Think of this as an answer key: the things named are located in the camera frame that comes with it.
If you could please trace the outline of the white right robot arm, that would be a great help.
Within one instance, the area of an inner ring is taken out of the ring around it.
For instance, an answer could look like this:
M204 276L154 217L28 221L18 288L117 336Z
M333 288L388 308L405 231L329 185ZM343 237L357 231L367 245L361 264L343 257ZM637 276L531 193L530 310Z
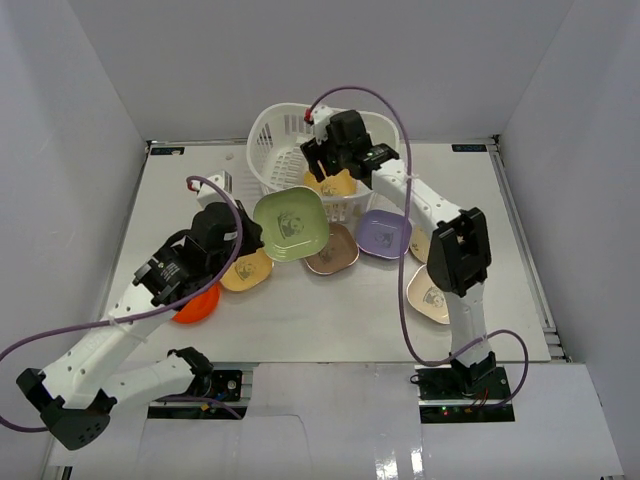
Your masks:
M385 143L374 144L361 114L324 105L304 116L313 131L301 146L310 172L322 181L343 170L404 211L427 235L426 270L443 293L451 329L451 384L461 397L484 391L496 366L487 339L484 283L491 264L487 221L464 210L410 171L410 160Z

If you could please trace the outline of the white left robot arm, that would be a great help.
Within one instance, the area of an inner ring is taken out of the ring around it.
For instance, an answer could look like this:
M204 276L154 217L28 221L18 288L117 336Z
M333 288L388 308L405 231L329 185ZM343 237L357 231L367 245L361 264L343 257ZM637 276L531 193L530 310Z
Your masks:
M165 322L153 315L197 314L180 302L210 289L233 257L262 248L261 227L243 207L213 202L198 212L190 228L171 235L135 272L111 315L127 322L91 329L49 366L23 371L16 383L38 410L52 436L70 451L101 435L111 414L123 407L178 396L199 399L212 394L214 366L193 347L171 349L164 360L119 373L120 365Z

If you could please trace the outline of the brown square panda plate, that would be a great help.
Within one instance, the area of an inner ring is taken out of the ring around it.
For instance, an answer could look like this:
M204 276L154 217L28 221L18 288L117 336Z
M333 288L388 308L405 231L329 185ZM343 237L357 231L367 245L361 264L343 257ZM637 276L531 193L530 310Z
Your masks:
M359 258L359 248L347 227L329 224L329 240L316 254L304 259L309 270L327 276L349 268Z

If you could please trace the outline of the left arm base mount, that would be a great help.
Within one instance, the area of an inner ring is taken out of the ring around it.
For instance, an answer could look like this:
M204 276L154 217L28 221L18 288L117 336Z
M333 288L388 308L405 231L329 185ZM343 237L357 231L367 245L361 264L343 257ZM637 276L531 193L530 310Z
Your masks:
M180 394L173 400L192 406L198 419L241 420L247 410L241 406L243 377L242 370L215 370L206 393Z

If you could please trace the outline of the green square panda plate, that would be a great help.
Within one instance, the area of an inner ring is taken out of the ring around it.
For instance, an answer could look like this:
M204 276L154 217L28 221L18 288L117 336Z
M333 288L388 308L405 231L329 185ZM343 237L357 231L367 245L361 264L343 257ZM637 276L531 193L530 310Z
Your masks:
M253 219L262 228L266 255L275 262L315 255L330 236L321 198L305 186L265 195L256 203Z

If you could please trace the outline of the yellow square panda plate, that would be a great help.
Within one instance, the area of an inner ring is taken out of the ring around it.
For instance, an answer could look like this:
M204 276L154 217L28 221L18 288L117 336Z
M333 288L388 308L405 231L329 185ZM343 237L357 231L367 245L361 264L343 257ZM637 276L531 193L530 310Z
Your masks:
M314 190L321 197L346 197L356 193L356 181L350 176L348 170L343 169L339 174L328 176L318 182L314 175L306 171L303 184Z

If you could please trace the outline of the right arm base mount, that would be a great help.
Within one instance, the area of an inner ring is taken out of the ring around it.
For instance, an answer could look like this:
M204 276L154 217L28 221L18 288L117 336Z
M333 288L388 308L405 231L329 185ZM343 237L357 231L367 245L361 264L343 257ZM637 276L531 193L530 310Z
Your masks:
M510 423L511 403L497 407L511 389L503 367L497 367L472 387L464 386L448 367L417 369L409 379L417 387L423 425Z

